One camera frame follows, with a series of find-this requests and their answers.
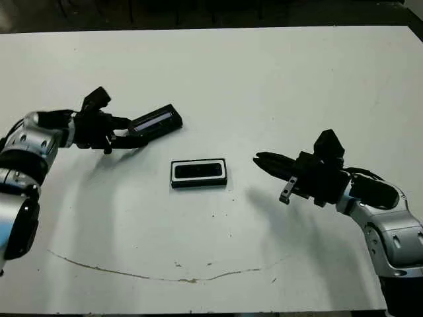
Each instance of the brown stain line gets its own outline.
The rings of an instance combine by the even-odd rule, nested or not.
[[[210,277],[209,279],[164,279],[162,277],[150,277],[150,276],[144,276],[144,275],[138,275],[138,274],[132,274],[132,273],[126,273],[126,272],[121,272],[121,271],[114,271],[113,269],[104,269],[102,267],[99,266],[91,266],[91,265],[87,265],[87,264],[83,264],[80,262],[76,262],[73,260],[70,260],[68,258],[66,258],[65,256],[61,256],[49,249],[47,249],[47,251],[49,251],[51,254],[53,254],[54,256],[65,260],[66,262],[78,265],[80,267],[84,267],[86,269],[94,269],[96,271],[100,271],[100,272],[106,272],[106,273],[113,273],[113,274],[119,274],[119,275],[125,275],[125,276],[130,276],[130,277],[137,277],[138,279],[150,279],[152,281],[165,281],[165,282],[179,282],[179,283],[189,283],[189,284],[196,284],[198,281],[213,281],[215,279],[219,279],[220,277],[224,277],[224,276],[228,276],[228,275],[234,275],[234,274],[241,274],[241,273],[246,273],[246,272],[257,272],[257,271],[262,271],[263,269],[270,269],[272,267],[274,267],[275,265],[279,264],[280,262],[282,262],[284,259],[280,259],[279,261],[273,263],[272,265],[268,266],[268,267],[263,267],[263,268],[255,268],[255,269],[243,269],[240,271],[232,271],[232,272],[227,272],[227,273],[223,273],[220,275],[217,275],[215,277]]]

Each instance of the white tabletop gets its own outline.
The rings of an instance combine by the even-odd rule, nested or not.
[[[423,45],[403,26],[1,35],[2,134],[30,111],[78,110],[100,85],[113,114],[173,103],[184,127],[134,155],[61,150],[0,311],[384,308],[356,224],[280,203],[284,182],[252,157],[296,158],[333,128],[346,165],[400,186],[423,219],[422,82]],[[217,157],[226,188],[171,189],[172,160]]]

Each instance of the dark floor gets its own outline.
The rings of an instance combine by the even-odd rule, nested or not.
[[[401,1],[0,0],[0,32],[408,25],[423,22]]]

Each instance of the black electronic device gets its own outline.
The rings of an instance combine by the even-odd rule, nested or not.
[[[227,171],[224,158],[177,160],[171,163],[173,188],[226,185]]]
[[[182,118],[171,104],[132,120],[130,135],[142,136],[147,141],[154,140],[182,127]]]

